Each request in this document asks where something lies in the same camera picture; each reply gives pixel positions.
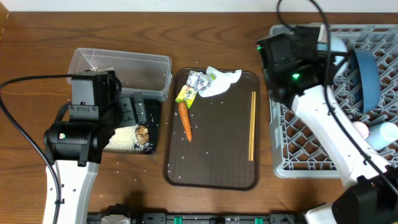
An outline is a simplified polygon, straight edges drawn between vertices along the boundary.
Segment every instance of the cable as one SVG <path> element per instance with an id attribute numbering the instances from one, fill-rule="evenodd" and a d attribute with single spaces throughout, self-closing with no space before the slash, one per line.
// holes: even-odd
<path id="1" fill-rule="evenodd" d="M 18 124 L 18 122 L 11 116 L 10 112 L 8 112 L 6 106 L 4 105 L 2 98 L 1 98 L 1 90 L 3 87 L 5 87 L 8 84 L 15 83 L 15 82 L 20 82 L 20 81 L 26 81 L 26 80 L 35 80 L 35 79 L 42 79 L 42 78 L 66 78 L 66 77 L 72 77 L 73 75 L 36 75 L 36 76 L 30 76 L 30 77 L 22 77 L 22 78 L 15 78 L 12 80 L 8 80 L 2 84 L 0 84 L 0 108 L 3 110 L 4 114 L 7 116 L 7 118 L 10 120 L 10 122 L 18 129 L 18 131 L 29 141 L 29 143 L 34 147 L 37 153 L 39 153 L 40 157 L 44 160 L 45 165 L 49 168 L 49 171 L 51 173 L 51 176 L 54 180 L 55 183 L 55 190 L 57 191 L 57 200 L 55 201 L 55 211 L 54 211 L 54 218 L 53 218 L 53 224 L 57 224 L 58 222 L 58 214 L 60 212 L 60 206 L 61 206 L 61 187 L 57 178 L 57 175 L 55 174 L 54 169 L 51 166 L 51 163 L 47 156 L 45 156 L 44 152 L 41 151 L 40 147 L 36 144 L 36 142 L 26 133 L 26 131 Z"/>
<path id="2" fill-rule="evenodd" d="M 280 2 L 282 0 L 279 0 L 278 5 L 277 5 L 277 17 L 278 19 L 280 18 L 280 11 L 279 11 L 279 5 Z M 382 178 L 382 180 L 391 188 L 391 190 L 397 195 L 398 197 L 398 190 L 397 188 L 394 186 L 394 184 L 392 184 L 390 182 L 390 180 L 384 175 L 384 173 L 380 170 L 380 168 L 378 168 L 377 165 L 375 165 L 375 163 L 373 163 L 372 159 L 370 156 L 368 156 L 362 149 L 361 147 L 358 145 L 358 143 L 356 143 L 356 141 L 353 139 L 353 137 L 351 137 L 351 135 L 348 133 L 348 131 L 344 128 L 344 126 L 342 125 L 342 123 L 340 122 L 340 120 L 337 118 L 337 115 L 335 114 L 335 109 L 331 106 L 330 102 L 329 102 L 329 98 L 328 98 L 328 92 L 327 92 L 327 86 L 329 84 L 329 81 L 331 80 L 330 78 L 330 62 L 331 62 L 331 44 L 330 44 L 330 40 L 331 40 L 331 32 L 330 32 L 330 25 L 328 22 L 328 18 L 326 17 L 326 14 L 322 11 L 321 7 L 314 1 L 314 0 L 309 0 L 317 9 L 319 12 L 319 15 L 321 16 L 323 23 L 325 25 L 325 29 L 326 29 L 326 35 L 327 35 L 327 40 L 326 40 L 326 46 L 327 46 L 327 52 L 326 52 L 326 70 L 325 70 L 325 81 L 323 84 L 323 94 L 325 96 L 325 102 L 326 105 L 329 109 L 329 113 L 332 115 L 332 117 L 335 119 L 337 125 L 340 127 L 340 129 L 344 132 L 344 134 L 347 136 L 347 138 L 351 141 L 351 143 L 355 146 L 355 148 L 358 150 L 358 152 L 360 153 L 361 156 L 364 157 L 364 162 L 367 162 Z M 290 25 L 287 25 L 284 21 L 280 20 L 280 23 L 282 23 L 284 26 L 286 26 L 288 29 L 290 30 L 294 30 L 294 28 L 292 28 Z"/>

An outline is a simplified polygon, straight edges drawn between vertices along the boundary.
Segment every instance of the pink object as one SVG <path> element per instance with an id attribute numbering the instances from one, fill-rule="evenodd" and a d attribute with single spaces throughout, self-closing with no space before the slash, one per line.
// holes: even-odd
<path id="1" fill-rule="evenodd" d="M 362 138 L 366 139 L 369 136 L 369 128 L 366 126 L 366 124 L 360 121 L 354 121 L 353 125 Z"/>

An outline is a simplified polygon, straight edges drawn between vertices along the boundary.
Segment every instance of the green clip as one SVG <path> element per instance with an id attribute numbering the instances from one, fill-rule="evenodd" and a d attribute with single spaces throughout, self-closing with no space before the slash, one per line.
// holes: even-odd
<path id="1" fill-rule="evenodd" d="M 254 224 L 262 224 L 262 218 L 255 218 L 254 219 Z"/>
<path id="2" fill-rule="evenodd" d="M 182 217 L 174 217 L 174 224 L 182 224 Z"/>

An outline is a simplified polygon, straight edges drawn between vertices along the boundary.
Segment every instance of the yellow wrapper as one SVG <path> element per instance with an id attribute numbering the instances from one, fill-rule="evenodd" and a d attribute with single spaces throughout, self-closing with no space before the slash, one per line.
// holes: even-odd
<path id="1" fill-rule="evenodd" d="M 197 93 L 198 92 L 194 88 L 185 85 L 182 87 L 175 101 L 177 103 L 181 103 L 184 101 L 187 103 L 187 108 L 191 108 L 193 100 L 195 99 Z"/>

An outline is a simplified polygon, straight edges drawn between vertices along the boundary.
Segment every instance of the white wall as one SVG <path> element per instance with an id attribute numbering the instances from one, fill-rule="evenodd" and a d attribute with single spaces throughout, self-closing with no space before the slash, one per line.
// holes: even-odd
<path id="1" fill-rule="evenodd" d="M 277 0 L 0 0 L 10 11 L 272 12 Z M 326 12 L 398 12 L 398 0 L 317 0 Z M 308 12 L 307 0 L 282 11 Z"/>

